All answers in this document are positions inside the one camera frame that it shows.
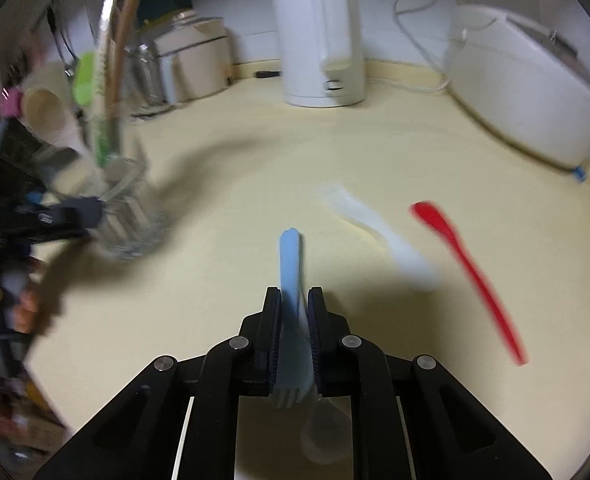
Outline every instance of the red plastic utensil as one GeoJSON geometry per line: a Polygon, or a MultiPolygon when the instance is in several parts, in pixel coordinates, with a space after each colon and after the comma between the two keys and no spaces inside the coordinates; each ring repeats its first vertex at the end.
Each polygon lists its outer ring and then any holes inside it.
{"type": "Polygon", "coordinates": [[[437,234],[441,235],[450,245],[451,250],[468,273],[469,278],[477,287],[478,293],[486,303],[488,310],[492,314],[494,322],[497,325],[505,343],[508,345],[517,364],[526,364],[526,352],[519,341],[519,335],[513,328],[510,318],[506,314],[504,307],[500,303],[496,294],[492,291],[488,280],[482,275],[473,263],[470,256],[459,239],[454,227],[448,222],[446,216],[431,202],[418,202],[411,206],[411,212],[423,221],[428,227],[432,228],[437,234]]]}

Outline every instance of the metal screw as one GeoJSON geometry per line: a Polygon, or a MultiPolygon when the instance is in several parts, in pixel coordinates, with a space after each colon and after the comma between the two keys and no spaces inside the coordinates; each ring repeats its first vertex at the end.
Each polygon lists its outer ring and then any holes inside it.
{"type": "Polygon", "coordinates": [[[417,358],[417,365],[419,368],[423,368],[424,370],[432,370],[435,366],[437,366],[437,361],[435,361],[435,359],[429,355],[420,355],[417,358]]]}
{"type": "Polygon", "coordinates": [[[250,341],[248,341],[243,335],[238,335],[233,337],[228,344],[230,345],[230,348],[241,350],[242,348],[246,348],[250,344],[250,341]]]}
{"type": "Polygon", "coordinates": [[[37,215],[37,220],[47,225],[51,225],[53,223],[53,217],[46,213],[39,213],[37,215]]]}
{"type": "Polygon", "coordinates": [[[358,348],[361,346],[361,339],[358,338],[356,335],[345,335],[342,338],[342,344],[346,348],[358,348]]]}
{"type": "Polygon", "coordinates": [[[167,355],[163,357],[158,357],[155,360],[155,368],[160,372],[165,372],[166,370],[169,370],[170,368],[172,368],[172,365],[174,365],[174,361],[171,357],[168,357],[167,355]]]}

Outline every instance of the glass cup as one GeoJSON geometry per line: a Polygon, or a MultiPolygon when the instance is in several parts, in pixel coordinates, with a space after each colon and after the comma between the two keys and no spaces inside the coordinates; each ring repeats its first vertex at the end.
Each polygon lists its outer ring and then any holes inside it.
{"type": "Polygon", "coordinates": [[[103,254],[132,260],[156,247],[164,237],[167,219],[146,175],[148,161],[133,131],[115,127],[110,140],[115,150],[99,168],[91,157],[71,148],[46,148],[36,155],[38,171],[59,200],[97,196],[104,218],[92,230],[103,254]]]}

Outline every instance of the red spoon handle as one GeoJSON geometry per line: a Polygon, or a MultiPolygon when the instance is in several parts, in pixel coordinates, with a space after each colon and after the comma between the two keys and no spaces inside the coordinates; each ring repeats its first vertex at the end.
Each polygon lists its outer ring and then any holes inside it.
{"type": "Polygon", "coordinates": [[[477,269],[476,265],[464,252],[461,247],[453,247],[453,251],[459,259],[462,266],[466,269],[468,276],[475,283],[479,294],[491,311],[497,327],[508,345],[513,358],[518,365],[524,365],[528,361],[526,352],[518,339],[517,331],[513,328],[508,314],[504,311],[502,304],[499,302],[491,287],[488,285],[485,277],[477,269]]]}

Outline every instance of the table surface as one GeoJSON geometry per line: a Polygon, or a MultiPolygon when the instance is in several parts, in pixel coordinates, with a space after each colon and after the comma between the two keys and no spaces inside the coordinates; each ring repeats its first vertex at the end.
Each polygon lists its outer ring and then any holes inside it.
{"type": "MultiPolygon", "coordinates": [[[[159,355],[187,359],[238,332],[278,285],[278,238],[303,236],[304,286],[354,333],[403,358],[434,355],[557,480],[590,453],[590,187],[489,134],[447,94],[368,86],[343,108],[296,108],[280,79],[243,80],[134,125],[171,222],[129,263],[50,244],[52,313],[27,366],[78,430],[159,355]],[[335,216],[320,188],[342,183],[440,272],[413,294],[386,249],[335,216]],[[518,367],[441,239],[408,212],[433,200],[458,226],[523,337],[518,367]]],[[[300,456],[307,406],[240,407],[238,478],[350,478],[347,462],[300,456]],[[289,450],[289,457],[280,455],[289,450]]]]}

